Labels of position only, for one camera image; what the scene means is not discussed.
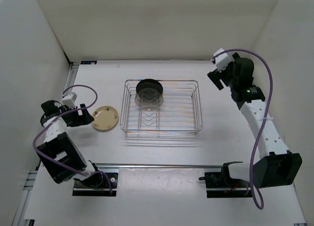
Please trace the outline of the beige ceramic plate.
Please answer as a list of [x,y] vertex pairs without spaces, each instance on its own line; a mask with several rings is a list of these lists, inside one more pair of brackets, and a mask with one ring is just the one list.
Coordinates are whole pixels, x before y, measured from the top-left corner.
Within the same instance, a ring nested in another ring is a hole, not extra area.
[[119,114],[112,106],[101,106],[92,113],[92,116],[94,118],[92,127],[99,131],[108,131],[119,121]]

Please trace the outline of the black round plate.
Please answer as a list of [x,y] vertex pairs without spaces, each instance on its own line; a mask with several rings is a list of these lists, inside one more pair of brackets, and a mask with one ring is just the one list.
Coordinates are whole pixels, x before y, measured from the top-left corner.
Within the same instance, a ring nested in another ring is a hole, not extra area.
[[139,81],[136,86],[136,92],[139,93],[143,89],[154,89],[158,93],[163,94],[162,84],[155,79],[147,78]]

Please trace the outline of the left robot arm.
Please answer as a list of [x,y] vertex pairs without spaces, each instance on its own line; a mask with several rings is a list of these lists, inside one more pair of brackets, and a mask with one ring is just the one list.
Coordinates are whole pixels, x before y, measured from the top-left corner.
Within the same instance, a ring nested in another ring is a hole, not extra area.
[[81,115],[76,106],[57,106],[56,103],[55,100],[49,100],[41,104],[44,114],[40,122],[47,130],[44,132],[43,143],[37,149],[49,158],[83,172],[87,168],[87,162],[66,133],[66,128],[88,125],[94,118],[84,103],[80,105]]

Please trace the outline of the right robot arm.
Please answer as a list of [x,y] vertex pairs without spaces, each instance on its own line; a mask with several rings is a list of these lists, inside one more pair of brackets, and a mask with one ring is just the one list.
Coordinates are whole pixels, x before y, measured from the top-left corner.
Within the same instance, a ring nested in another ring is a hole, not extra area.
[[254,84],[254,62],[237,52],[229,56],[223,49],[216,51],[212,59],[216,69],[208,77],[219,90],[230,88],[233,101],[257,141],[259,160],[252,165],[226,163],[227,170],[221,173],[220,180],[228,187],[238,179],[252,181],[257,188],[291,185],[301,167],[301,155],[292,153],[280,137],[268,113],[271,96],[265,97]]

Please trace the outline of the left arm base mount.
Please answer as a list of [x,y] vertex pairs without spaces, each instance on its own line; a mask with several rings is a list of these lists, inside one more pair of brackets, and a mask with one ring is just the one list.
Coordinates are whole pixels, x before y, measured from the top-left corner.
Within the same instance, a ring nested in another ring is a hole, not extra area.
[[115,197],[117,195],[119,170],[103,169],[101,171],[105,172],[108,178],[104,174],[96,174],[96,176],[84,180],[74,178],[72,195],[80,197]]

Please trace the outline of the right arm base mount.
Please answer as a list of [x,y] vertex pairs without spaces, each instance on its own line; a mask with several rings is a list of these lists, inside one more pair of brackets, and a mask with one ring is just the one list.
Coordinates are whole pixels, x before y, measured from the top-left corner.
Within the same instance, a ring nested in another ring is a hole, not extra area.
[[205,172],[199,177],[206,185],[207,198],[251,198],[249,182],[227,177],[222,172]]

